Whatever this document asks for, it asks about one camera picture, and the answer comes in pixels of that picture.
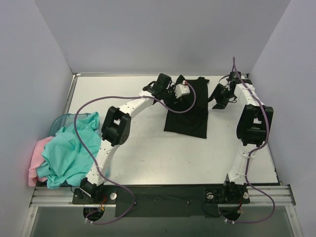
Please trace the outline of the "black t shirt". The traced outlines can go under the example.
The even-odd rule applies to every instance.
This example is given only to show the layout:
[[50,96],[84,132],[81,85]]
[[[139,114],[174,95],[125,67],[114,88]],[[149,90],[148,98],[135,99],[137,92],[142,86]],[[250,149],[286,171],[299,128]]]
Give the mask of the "black t shirt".
[[175,111],[184,111],[196,99],[195,105],[183,114],[168,111],[164,131],[205,139],[207,138],[209,80],[198,77],[197,79],[187,80],[187,82],[193,87],[196,96],[190,93],[181,97],[179,102],[173,105],[170,104],[168,107]]

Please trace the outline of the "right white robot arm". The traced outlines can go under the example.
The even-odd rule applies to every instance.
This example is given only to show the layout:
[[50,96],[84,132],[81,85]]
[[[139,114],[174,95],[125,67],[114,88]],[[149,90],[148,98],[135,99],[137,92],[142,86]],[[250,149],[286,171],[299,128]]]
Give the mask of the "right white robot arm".
[[230,72],[224,79],[227,84],[218,83],[208,101],[216,102],[214,110],[223,110],[235,101],[243,106],[237,124],[237,139],[240,140],[237,156],[220,190],[222,200],[232,202],[244,197],[251,162],[255,153],[267,144],[274,110],[257,98],[252,82],[240,72]]

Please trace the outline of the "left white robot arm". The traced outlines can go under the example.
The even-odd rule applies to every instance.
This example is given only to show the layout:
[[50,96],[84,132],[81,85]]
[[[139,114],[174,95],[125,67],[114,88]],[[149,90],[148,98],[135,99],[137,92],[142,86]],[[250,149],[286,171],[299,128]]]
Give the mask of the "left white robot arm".
[[117,149],[123,145],[130,135],[132,119],[146,108],[161,103],[171,112],[182,114],[170,108],[179,102],[183,96],[194,90],[185,79],[172,85],[171,77],[159,74],[158,79],[146,85],[135,97],[105,96],[103,99],[130,100],[120,107],[109,107],[101,128],[101,145],[97,155],[93,155],[93,165],[80,182],[80,189],[89,203],[97,203],[102,196],[102,187],[106,181],[104,171],[110,166]]

